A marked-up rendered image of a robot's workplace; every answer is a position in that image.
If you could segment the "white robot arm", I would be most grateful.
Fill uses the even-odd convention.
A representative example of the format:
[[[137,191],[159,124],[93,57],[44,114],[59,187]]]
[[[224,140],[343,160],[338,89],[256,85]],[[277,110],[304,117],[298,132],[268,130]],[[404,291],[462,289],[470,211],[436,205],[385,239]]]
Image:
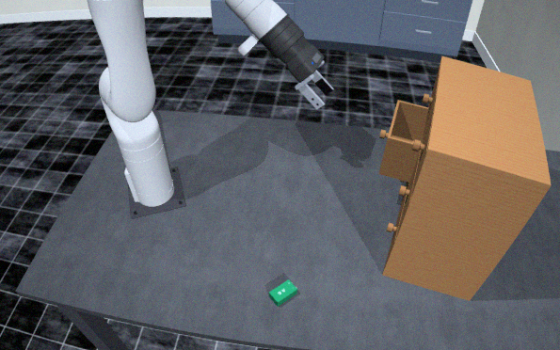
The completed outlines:
[[[108,64],[99,81],[100,97],[126,165],[126,180],[135,202],[162,205],[172,197],[174,185],[152,112],[156,89],[143,0],[87,1]]]

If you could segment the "tan wooden chest of drawers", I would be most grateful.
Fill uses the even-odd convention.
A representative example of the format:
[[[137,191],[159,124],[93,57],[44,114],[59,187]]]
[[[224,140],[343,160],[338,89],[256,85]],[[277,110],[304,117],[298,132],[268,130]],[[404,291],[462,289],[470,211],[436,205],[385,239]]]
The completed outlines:
[[[471,300],[551,187],[531,81],[442,56],[424,162],[382,276]]]

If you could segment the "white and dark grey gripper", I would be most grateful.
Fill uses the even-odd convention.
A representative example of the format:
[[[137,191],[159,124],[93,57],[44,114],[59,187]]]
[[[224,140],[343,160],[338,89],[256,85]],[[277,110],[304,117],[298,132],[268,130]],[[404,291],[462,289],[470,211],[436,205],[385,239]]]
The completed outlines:
[[[289,72],[299,82],[295,89],[299,90],[316,110],[325,105],[307,85],[313,80],[325,95],[334,89],[317,70],[325,63],[325,57],[305,39],[304,32],[289,14],[274,1],[263,0],[243,23],[252,35],[238,47],[238,52],[244,56],[257,42],[261,42],[275,58],[286,64]]]

